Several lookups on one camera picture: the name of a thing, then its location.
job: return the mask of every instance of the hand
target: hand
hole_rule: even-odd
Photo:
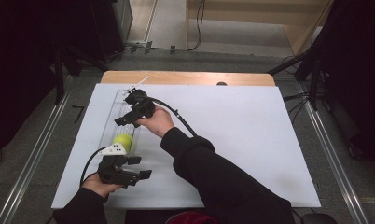
[[[103,198],[106,198],[106,196],[109,193],[115,192],[115,190],[120,189],[121,187],[123,186],[114,184],[104,184],[97,173],[87,178],[82,185],[82,188],[90,189],[99,194]]]
[[[170,113],[163,107],[156,105],[155,113],[148,119],[138,119],[137,124],[146,126],[153,134],[162,138],[170,129],[174,127]]]

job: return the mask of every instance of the gray floor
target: gray floor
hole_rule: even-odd
[[[178,51],[174,55],[170,55],[168,51],[163,50],[151,50],[150,53],[144,54],[142,50],[138,50],[135,53],[124,53],[122,57],[116,58],[108,66],[111,70],[264,73],[280,64],[281,61],[282,58],[253,55],[187,51]],[[13,212],[11,214],[13,218],[10,223],[45,223],[50,217],[50,205],[82,120],[81,117],[76,122],[79,109],[74,106],[88,105],[94,85],[100,82],[101,76],[102,72],[97,68],[88,67],[80,77],[73,78],[73,87],[59,121],[49,138],[28,188],[24,190],[19,206],[14,214]],[[299,93],[298,83],[287,73],[276,75],[275,80],[282,95]],[[54,108],[54,99],[55,92],[53,91],[27,119],[13,141],[2,150],[0,212],[31,151],[35,148],[36,140]],[[286,106],[291,108],[298,103],[299,100],[290,101],[286,103]],[[362,201],[370,223],[375,223],[375,163],[352,159],[348,154],[346,142],[331,114],[321,106],[320,114],[357,196]],[[314,211],[330,214],[341,224],[354,223],[313,124],[304,108],[297,115],[294,128],[323,205],[322,208],[314,209]],[[123,210],[107,208],[106,211],[109,223],[123,223]],[[300,215],[313,212],[309,208],[298,208],[296,211]]]

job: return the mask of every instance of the clear plastic tray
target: clear plastic tray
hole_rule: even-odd
[[[131,108],[124,99],[128,96],[125,91],[119,90],[116,93],[114,103],[112,105],[111,111],[109,112],[108,119],[105,124],[103,136],[100,140],[99,148],[109,147],[113,144],[113,140],[119,134],[125,133],[132,137],[131,148],[128,153],[129,156],[135,155],[136,145],[138,142],[139,132],[141,127],[135,128],[132,124],[127,124],[125,126],[118,126],[115,123],[115,119],[118,119],[128,112],[131,111]]]

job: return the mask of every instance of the yellow object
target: yellow object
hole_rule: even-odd
[[[132,147],[132,137],[129,134],[121,133],[114,138],[113,143],[121,143],[126,152],[129,153]]]

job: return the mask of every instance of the table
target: table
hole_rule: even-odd
[[[187,33],[188,20],[196,20],[200,2],[187,0]],[[297,55],[316,27],[325,22],[332,3],[332,0],[205,0],[204,19],[282,24]]]
[[[178,109],[198,135],[213,142],[218,154],[290,200],[292,206],[320,206],[281,94],[270,75],[109,71],[91,96],[52,208],[64,207],[75,195],[86,158],[100,142],[116,92],[128,89],[145,76],[149,79],[138,89]],[[235,86],[216,86],[219,81]],[[232,112],[233,118],[243,118],[243,122],[229,117]],[[188,133],[179,120],[174,119],[174,123]],[[116,191],[107,206],[124,209],[202,207],[197,190],[174,173],[172,157],[160,149],[160,139],[145,127],[141,127],[135,154],[143,160],[134,167],[152,169],[152,176],[139,181],[135,187]],[[99,161],[100,157],[92,161],[88,173],[96,171]]]

